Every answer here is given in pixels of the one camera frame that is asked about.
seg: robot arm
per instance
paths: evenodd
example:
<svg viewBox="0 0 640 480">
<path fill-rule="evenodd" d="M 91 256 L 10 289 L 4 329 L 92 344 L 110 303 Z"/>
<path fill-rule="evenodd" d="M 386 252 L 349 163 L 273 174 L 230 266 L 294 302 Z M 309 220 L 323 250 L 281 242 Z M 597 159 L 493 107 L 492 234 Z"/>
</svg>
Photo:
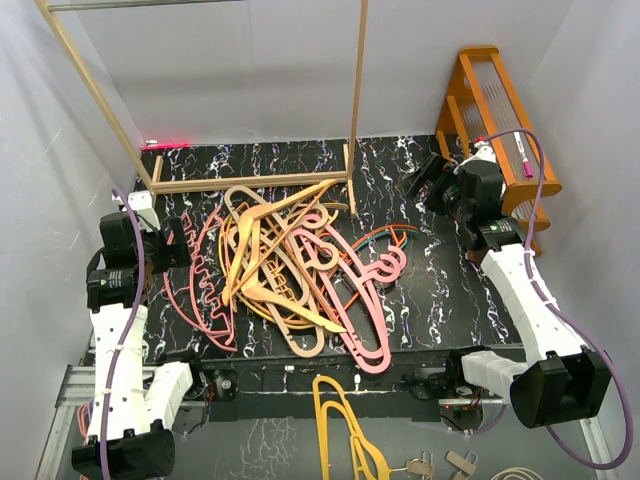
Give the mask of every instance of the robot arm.
<svg viewBox="0 0 640 480">
<path fill-rule="evenodd" d="M 132 225 L 126 212 L 103 217 L 100 232 L 104 248 L 87 267 L 87 306 L 96 339 L 96 383 L 94 409 L 86 445 L 72 451 L 72 465 L 90 479 L 102 478 L 100 442 L 107 442 L 109 469 L 114 479 L 145 479 L 169 475 L 175 461 L 171 427 L 185 394 L 194 383 L 202 386 L 192 362 L 192 352 L 168 354 L 154 373 L 145 392 L 142 378 L 142 340 L 148 310 L 140 305 L 122 347 L 119 339 L 125 330 L 137 288 L 137 252 L 133 229 L 143 234 L 145 269 L 161 273 L 170 267 L 190 264 L 189 252 L 180 221 L 171 227 L 177 239 L 167 245 L 149 192 L 129 196 L 129 205 L 139 223 Z M 105 268 L 98 269 L 100 258 Z M 113 372 L 107 438 L 101 438 L 103 399 L 111 359 L 117 348 L 120 356 Z"/>
<path fill-rule="evenodd" d="M 526 362 L 502 358 L 482 346 L 455 351 L 447 361 L 448 388 L 483 387 L 511 403 L 529 428 L 595 416 L 611 374 L 532 288 L 524 267 L 524 234 L 515 219 L 502 214 L 502 173 L 487 152 L 491 147 L 479 148 L 460 164 L 432 155 L 418 175 L 407 179 L 405 194 L 415 195 L 426 186 L 426 205 L 458 223 L 469 256 L 496 286 L 513 319 Z M 533 269 L 538 285 L 553 299 Z"/>
</svg>

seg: wooden frame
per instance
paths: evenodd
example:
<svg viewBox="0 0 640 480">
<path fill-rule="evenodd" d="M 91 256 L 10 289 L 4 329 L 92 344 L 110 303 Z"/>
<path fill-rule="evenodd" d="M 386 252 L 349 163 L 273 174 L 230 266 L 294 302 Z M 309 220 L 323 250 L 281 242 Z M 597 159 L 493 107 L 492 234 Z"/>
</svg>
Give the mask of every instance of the wooden frame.
<svg viewBox="0 0 640 480">
<path fill-rule="evenodd" d="M 489 104 L 484 96 L 482 87 L 476 73 L 474 71 L 471 58 L 481 58 L 483 62 L 491 62 L 498 75 L 499 81 L 504 87 L 504 91 L 508 97 L 508 101 L 513 109 L 515 117 L 520 126 L 533 130 L 529 117 L 527 116 L 520 98 L 518 97 L 511 79 L 507 74 L 506 68 L 500 58 L 500 52 L 494 46 L 468 47 L 463 48 L 458 53 L 458 58 L 449 81 L 445 100 L 440 111 L 440 118 L 436 126 L 436 138 L 440 145 L 442 154 L 449 156 L 445 134 L 456 133 L 460 137 L 465 157 L 470 155 L 469 152 L 469 135 L 463 120 L 463 112 L 469 106 L 478 109 L 480 118 L 487 134 L 496 133 L 498 128 L 491 115 Z M 524 136 L 534 153 L 535 160 L 539 163 L 538 152 L 528 136 Z M 496 153 L 496 159 L 502 169 L 507 189 L 504 194 L 503 213 L 511 215 L 516 207 L 524 202 L 531 201 L 535 198 L 537 189 L 537 180 L 519 180 L 513 170 L 507 153 L 504 148 L 503 141 L 499 138 L 492 140 L 493 149 Z M 550 196 L 557 194 L 562 189 L 562 184 L 558 182 L 551 167 L 551 163 L 545 158 L 545 182 L 542 188 L 542 196 Z M 518 221 L 527 228 L 528 219 L 518 219 Z M 551 222 L 542 207 L 539 206 L 535 220 L 536 230 L 545 230 L 549 228 Z"/>
<path fill-rule="evenodd" d="M 191 193 L 205 192 L 212 190 L 226 190 L 233 185 L 242 184 L 250 188 L 260 187 L 285 187 L 294 185 L 312 185 L 323 180 L 335 179 L 339 183 L 347 184 L 347 194 L 349 197 L 349 206 L 351 214 L 355 215 L 356 205 L 353 192 L 353 165 L 356 150 L 356 133 L 358 127 L 358 111 L 360 107 L 360 85 L 362 83 L 362 62 L 364 57 L 364 44 L 366 37 L 367 16 L 369 9 L 369 0 L 360 0 L 360 24 L 358 30 L 358 54 L 356 59 L 356 77 L 353 95 L 353 116 L 351 119 L 351 132 L 349 136 L 348 146 L 344 146 L 345 169 L 337 172 L 309 172 L 309 173 L 293 173 L 287 175 L 267 175 L 262 177 L 230 177 L 230 178 L 213 178 L 202 180 L 160 180 L 162 173 L 163 160 L 161 156 L 156 158 L 153 175 L 149 176 L 146 168 L 140 160 L 140 155 L 136 148 L 131 144 L 122 125 L 118 122 L 109 103 L 102 94 L 98 83 L 89 71 L 87 64 L 84 62 L 82 55 L 74 45 L 71 37 L 62 25 L 62 22 L 56 15 L 56 11 L 61 10 L 54 5 L 48 5 L 46 0 L 34 0 L 40 13 L 49 25 L 49 28 L 60 42 L 60 45 L 69 56 L 71 63 L 82 78 L 89 93 L 98 105 L 98 108 L 104 115 L 109 126 L 113 129 L 118 141 L 124 148 L 127 156 L 136 168 L 138 175 L 142 179 L 145 187 L 153 194 L 170 194 L 170 193 Z M 73 5 L 63 11 L 74 10 Z"/>
</svg>

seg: gray floor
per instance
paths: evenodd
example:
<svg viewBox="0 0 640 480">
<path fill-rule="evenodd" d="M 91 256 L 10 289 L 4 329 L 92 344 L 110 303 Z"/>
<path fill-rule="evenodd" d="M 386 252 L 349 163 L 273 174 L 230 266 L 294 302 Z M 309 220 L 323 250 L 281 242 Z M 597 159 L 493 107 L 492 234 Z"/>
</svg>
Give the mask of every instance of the gray floor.
<svg viewBox="0 0 640 480">
<path fill-rule="evenodd" d="M 490 418 L 492 411 L 487 411 Z M 199 412 L 181 415 L 176 426 L 193 424 Z M 555 445 L 545 429 L 528 430 L 508 411 L 491 431 L 464 439 L 447 433 L 441 424 L 409 420 L 361 419 L 364 434 L 385 455 L 391 468 L 401 467 L 422 450 L 433 453 L 436 479 L 450 479 L 454 468 L 444 457 L 449 450 L 461 455 L 475 452 L 479 459 L 474 479 L 488 480 L 513 466 L 527 467 L 545 480 L 596 479 L 593 470 L 569 458 Z M 330 471 L 333 480 L 353 478 L 346 423 L 330 420 Z M 588 456 L 577 423 L 559 428 L 563 438 Z M 80 442 L 77 431 L 71 444 Z M 176 438 L 177 463 L 171 480 L 315 480 L 321 478 L 320 457 L 314 420 L 252 420 L 208 423 L 186 440 Z M 70 450 L 65 452 L 57 480 L 77 479 L 71 469 Z M 419 479 L 404 472 L 391 479 Z"/>
</svg>

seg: pile of hangers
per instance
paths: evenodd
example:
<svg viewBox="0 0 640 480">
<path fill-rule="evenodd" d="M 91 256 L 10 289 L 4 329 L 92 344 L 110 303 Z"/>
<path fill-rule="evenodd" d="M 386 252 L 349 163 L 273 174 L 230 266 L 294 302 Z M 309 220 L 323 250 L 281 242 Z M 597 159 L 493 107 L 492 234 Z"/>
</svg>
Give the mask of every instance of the pile of hangers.
<svg viewBox="0 0 640 480">
<path fill-rule="evenodd" d="M 221 223 L 220 264 L 226 275 L 222 302 L 235 311 L 238 300 L 274 322 L 301 357 L 322 351 L 325 331 L 338 334 L 364 371 L 380 373 L 389 366 L 391 353 L 376 287 L 401 274 L 407 261 L 402 248 L 407 233 L 415 228 L 389 225 L 350 245 L 331 226 L 346 206 L 320 203 L 335 183 L 327 180 L 275 203 L 243 186 L 227 190 L 230 215 L 217 222 Z M 383 235 L 390 237 L 388 251 L 376 262 L 363 263 L 357 250 Z M 335 275 L 352 289 L 346 304 L 334 287 Z M 349 320 L 348 310 L 357 301 L 371 319 L 379 344 L 376 350 L 365 348 Z M 315 330 L 314 345 L 303 348 L 296 342 L 292 331 L 302 329 Z"/>
</svg>

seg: metal rod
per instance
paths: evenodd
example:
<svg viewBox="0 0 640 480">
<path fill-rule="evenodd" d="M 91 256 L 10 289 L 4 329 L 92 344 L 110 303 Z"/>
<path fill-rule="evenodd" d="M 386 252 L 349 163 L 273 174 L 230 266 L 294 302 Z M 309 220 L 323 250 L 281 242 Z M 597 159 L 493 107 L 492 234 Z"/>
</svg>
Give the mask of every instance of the metal rod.
<svg viewBox="0 0 640 480">
<path fill-rule="evenodd" d="M 188 5 L 190 3 L 243 2 L 245 0 L 125 0 L 122 2 L 68 3 L 47 5 L 50 12 L 73 12 L 76 10 L 106 10 L 111 8 L 159 7 L 162 5 Z"/>
</svg>

